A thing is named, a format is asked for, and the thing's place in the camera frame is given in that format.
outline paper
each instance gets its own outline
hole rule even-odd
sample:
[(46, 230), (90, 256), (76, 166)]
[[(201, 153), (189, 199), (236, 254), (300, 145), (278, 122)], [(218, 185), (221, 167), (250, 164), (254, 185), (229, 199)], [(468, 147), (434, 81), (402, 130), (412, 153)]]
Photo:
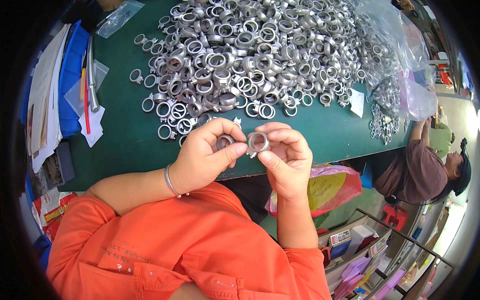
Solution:
[(350, 104), (352, 107), (350, 110), (358, 115), (360, 118), (363, 116), (363, 102), (365, 99), (365, 95), (352, 89), (352, 97), (350, 97)]
[(59, 74), (69, 29), (70, 24), (64, 25), (35, 66), (27, 112), (27, 146), (34, 173), (54, 153), (63, 137), (58, 113)]
[(87, 127), (85, 123), (85, 113), (78, 119), (80, 126), (82, 127), (81, 133), (85, 136), (88, 146), (92, 148), (92, 146), (98, 141), (98, 139), (103, 135), (103, 128), (100, 124), (102, 120), (103, 113), (105, 112), (105, 108), (100, 106), (97, 112), (93, 113), (90, 109), (88, 111), (88, 120), (90, 123), (90, 134), (87, 134)]

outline clear plastic bag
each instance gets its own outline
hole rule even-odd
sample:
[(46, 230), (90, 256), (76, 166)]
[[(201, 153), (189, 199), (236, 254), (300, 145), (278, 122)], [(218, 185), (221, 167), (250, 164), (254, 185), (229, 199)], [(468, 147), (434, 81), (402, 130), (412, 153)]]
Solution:
[[(357, 33), (365, 30), (359, 33), (360, 58), (369, 62), (365, 79), (369, 94), (389, 76), (428, 66), (428, 51), (420, 30), (389, 0), (360, 0), (357, 17)], [(378, 45), (382, 53), (376, 55), (365, 47), (365, 42), (370, 43), (369, 48)]]
[[(93, 66), (95, 70), (95, 92), (97, 92), (110, 68), (97, 60), (94, 60)], [(78, 117), (81, 117), (85, 110), (84, 102), (80, 100), (81, 81), (82, 79), (79, 79), (64, 96)]]
[[(425, 74), (431, 73), (431, 68), (425, 69), (424, 72)], [(397, 75), (400, 88), (400, 109), (396, 115), (408, 120), (426, 120), (437, 110), (438, 98), (434, 90), (426, 89), (427, 86), (433, 89), (431, 81), (428, 82), (428, 76), (425, 77), (425, 82), (422, 84), (413, 81), (413, 77), (413, 74), (408, 77)]]
[(416, 72), (429, 67), (430, 55), (422, 33), (415, 24), (403, 13), (400, 14), (403, 22), (407, 47), (403, 47), (405, 64), (410, 71)]
[(135, 0), (126, 0), (112, 13), (112, 15), (95, 31), (101, 37), (109, 38), (122, 28), (142, 7), (143, 3)]

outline fingernail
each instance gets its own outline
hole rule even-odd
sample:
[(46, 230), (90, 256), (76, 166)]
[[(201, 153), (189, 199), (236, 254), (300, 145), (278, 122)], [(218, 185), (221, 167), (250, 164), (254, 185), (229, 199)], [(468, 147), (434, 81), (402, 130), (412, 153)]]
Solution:
[(268, 151), (262, 151), (258, 154), (258, 158), (262, 158), (264, 162), (269, 162), (272, 159), (272, 155)]
[(239, 144), (237, 146), (237, 153), (238, 155), (242, 155), (247, 151), (248, 145), (247, 144)]

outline pink plastic bag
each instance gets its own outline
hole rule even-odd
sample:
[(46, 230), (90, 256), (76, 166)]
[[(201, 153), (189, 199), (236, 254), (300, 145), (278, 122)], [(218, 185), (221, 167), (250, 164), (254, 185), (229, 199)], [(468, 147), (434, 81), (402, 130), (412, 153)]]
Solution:
[[(342, 175), (342, 182), (340, 184), (338, 183), (338, 175)], [(319, 216), (331, 211), (361, 194), (360, 176), (356, 171), (349, 167), (327, 166), (323, 168), (312, 168), (310, 171), (310, 178), (309, 191), (314, 188), (312, 187), (313, 178), (322, 180), (323, 182), (326, 182), (326, 185), (321, 187), (323, 189), (322, 192), (329, 198), (326, 203), (322, 204), (316, 210), (310, 211), (312, 216)], [(265, 209), (272, 216), (276, 216), (276, 204), (272, 197), (270, 197), (265, 204)]]

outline silver bracelet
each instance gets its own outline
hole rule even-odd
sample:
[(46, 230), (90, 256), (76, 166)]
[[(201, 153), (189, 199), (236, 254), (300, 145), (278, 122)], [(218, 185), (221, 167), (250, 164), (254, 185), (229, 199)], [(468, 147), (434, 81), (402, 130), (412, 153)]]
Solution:
[(175, 189), (173, 188), (172, 186), (172, 183), (170, 182), (170, 178), (168, 177), (168, 169), (170, 168), (172, 164), (169, 164), (168, 166), (165, 167), (165, 172), (164, 172), (164, 175), (165, 175), (165, 182), (167, 183), (167, 186), (168, 188), (172, 191), (172, 193), (174, 193), (175, 195), (177, 195), (177, 198), (181, 198), (181, 195), (179, 193), (177, 193), (175, 191)]

